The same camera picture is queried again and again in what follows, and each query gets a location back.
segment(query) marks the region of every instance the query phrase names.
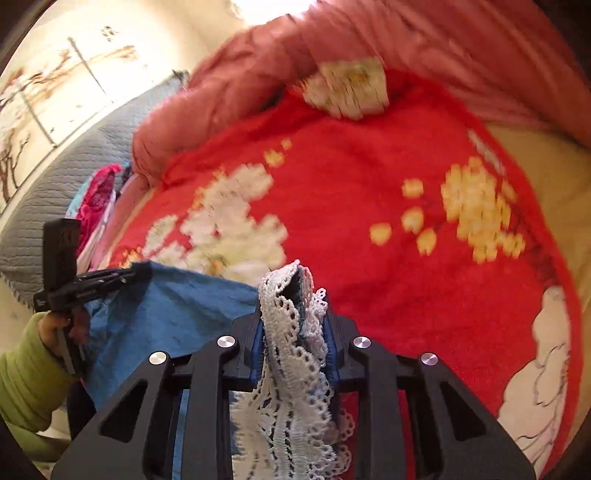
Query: person's hand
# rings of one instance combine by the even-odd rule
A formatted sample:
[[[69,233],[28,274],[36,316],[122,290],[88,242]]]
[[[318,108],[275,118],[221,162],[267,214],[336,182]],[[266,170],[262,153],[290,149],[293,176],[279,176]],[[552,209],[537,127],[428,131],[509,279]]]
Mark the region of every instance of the person's hand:
[[[70,331],[70,338],[76,340],[78,343],[84,343],[88,336],[90,327],[90,316],[85,308],[79,307],[72,311],[73,327]],[[43,345],[56,357],[61,358],[59,343],[57,341],[57,329],[67,327],[70,324],[70,319],[67,315],[57,312],[49,312],[37,324],[39,338]]]

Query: yellow flower print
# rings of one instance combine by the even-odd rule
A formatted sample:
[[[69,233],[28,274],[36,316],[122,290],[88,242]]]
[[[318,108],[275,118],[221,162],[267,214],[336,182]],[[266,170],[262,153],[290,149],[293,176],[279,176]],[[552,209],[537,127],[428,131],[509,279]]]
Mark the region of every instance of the yellow flower print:
[[[435,244],[437,243],[437,235],[435,230],[432,228],[427,228],[421,232],[421,234],[417,237],[417,248],[418,252],[421,255],[431,255],[433,253],[433,249],[435,248]]]
[[[514,194],[505,183],[505,191]],[[514,258],[525,249],[522,235],[504,231],[511,223],[511,207],[505,196],[497,194],[496,178],[484,169],[479,157],[470,157],[465,166],[451,165],[441,185],[441,198],[447,221],[458,222],[456,236],[472,247],[475,262],[495,260],[499,247]]]
[[[516,194],[515,190],[511,186],[511,183],[509,183],[506,180],[503,180],[503,183],[501,184],[501,193],[510,202],[515,203],[517,201],[517,194]]]
[[[141,248],[138,247],[135,250],[126,249],[123,251],[123,260],[119,262],[119,268],[129,268],[132,263],[140,262],[142,256],[139,254]]]
[[[519,258],[525,250],[525,240],[520,233],[506,235],[502,241],[503,253],[507,257]]]
[[[407,179],[402,184],[402,196],[415,199],[423,194],[423,182],[419,179]]]
[[[389,223],[375,223],[369,228],[369,237],[375,245],[385,245],[392,236],[392,227]]]
[[[268,150],[263,153],[263,157],[265,158],[267,165],[272,168],[280,167],[285,161],[285,155],[277,150]]]
[[[480,170],[482,168],[482,160],[479,157],[468,158],[468,166],[473,170]]]
[[[412,207],[404,212],[400,218],[405,232],[417,234],[423,228],[425,217],[421,207]]]

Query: lace fabric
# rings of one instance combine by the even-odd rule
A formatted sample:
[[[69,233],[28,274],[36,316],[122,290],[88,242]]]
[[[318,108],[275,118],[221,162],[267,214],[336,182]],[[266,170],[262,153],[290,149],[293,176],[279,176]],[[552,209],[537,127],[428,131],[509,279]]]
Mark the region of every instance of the lace fabric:
[[[351,454],[339,442],[352,434],[352,417],[342,411],[332,419],[334,391],[322,372],[325,294],[314,292],[299,261],[268,273],[259,287],[267,348],[258,387],[237,394],[231,408],[237,480],[324,480],[350,465]]]

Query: pink blanket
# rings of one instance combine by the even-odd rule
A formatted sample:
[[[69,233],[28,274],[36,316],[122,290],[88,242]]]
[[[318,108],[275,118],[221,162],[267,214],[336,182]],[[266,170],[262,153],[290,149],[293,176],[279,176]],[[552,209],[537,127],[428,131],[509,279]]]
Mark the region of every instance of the pink blanket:
[[[591,146],[591,94],[531,0],[320,0],[231,38],[156,109],[133,143],[152,185],[168,159],[259,112],[331,60],[379,56],[444,84],[483,121],[566,131]]]

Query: beige fabric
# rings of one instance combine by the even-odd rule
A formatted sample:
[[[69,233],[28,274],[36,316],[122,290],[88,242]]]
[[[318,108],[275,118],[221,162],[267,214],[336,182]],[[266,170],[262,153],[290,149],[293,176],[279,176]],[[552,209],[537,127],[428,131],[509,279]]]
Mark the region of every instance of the beige fabric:
[[[556,133],[488,129],[528,176],[579,293],[583,375],[570,442],[591,407],[591,151]]]

